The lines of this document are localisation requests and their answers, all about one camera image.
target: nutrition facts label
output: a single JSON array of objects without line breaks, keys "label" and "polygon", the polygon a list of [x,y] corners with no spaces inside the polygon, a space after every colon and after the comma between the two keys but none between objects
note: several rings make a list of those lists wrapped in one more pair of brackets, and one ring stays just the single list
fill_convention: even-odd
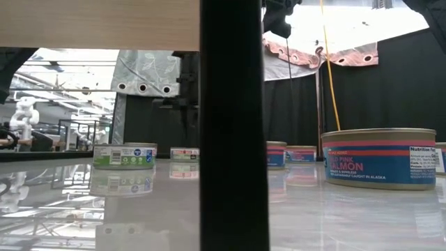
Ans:
[{"label": "nutrition facts label", "polygon": [[411,169],[435,169],[436,159],[436,150],[434,147],[410,147]]}]

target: wooden board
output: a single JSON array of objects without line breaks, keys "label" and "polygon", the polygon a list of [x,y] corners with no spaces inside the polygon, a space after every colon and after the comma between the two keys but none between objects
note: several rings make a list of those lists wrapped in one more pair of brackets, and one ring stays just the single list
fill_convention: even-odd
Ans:
[{"label": "wooden board", "polygon": [[0,47],[199,50],[199,0],[3,0]]}]

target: black vertical pole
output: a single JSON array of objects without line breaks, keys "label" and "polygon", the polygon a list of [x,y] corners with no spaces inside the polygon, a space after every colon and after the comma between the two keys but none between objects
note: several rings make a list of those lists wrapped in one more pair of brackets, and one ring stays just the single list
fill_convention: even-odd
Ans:
[{"label": "black vertical pole", "polygon": [[201,0],[201,250],[269,250],[261,0]]}]

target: yellow cable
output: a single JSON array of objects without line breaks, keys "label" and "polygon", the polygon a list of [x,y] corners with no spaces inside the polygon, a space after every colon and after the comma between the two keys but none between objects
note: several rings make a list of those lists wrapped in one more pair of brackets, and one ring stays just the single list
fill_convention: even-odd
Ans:
[{"label": "yellow cable", "polygon": [[323,15],[323,0],[320,0],[320,1],[321,1],[321,12],[322,12],[322,18],[323,18],[323,35],[325,38],[325,51],[327,52],[328,77],[330,78],[330,90],[332,92],[334,115],[336,116],[337,130],[341,130],[341,125],[339,124],[339,116],[337,114],[335,92],[333,91],[333,78],[332,78],[332,68],[330,66],[330,53],[328,51],[327,29],[325,28],[325,18]]}]

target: reflective table surface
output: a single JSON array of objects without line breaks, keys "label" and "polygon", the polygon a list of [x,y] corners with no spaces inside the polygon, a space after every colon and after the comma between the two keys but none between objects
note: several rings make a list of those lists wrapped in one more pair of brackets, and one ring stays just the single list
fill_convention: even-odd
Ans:
[{"label": "reflective table surface", "polygon": [[[1,164],[0,250],[199,250],[197,163],[76,161]],[[424,192],[323,179],[320,164],[268,172],[271,250],[446,250],[446,177]]]}]

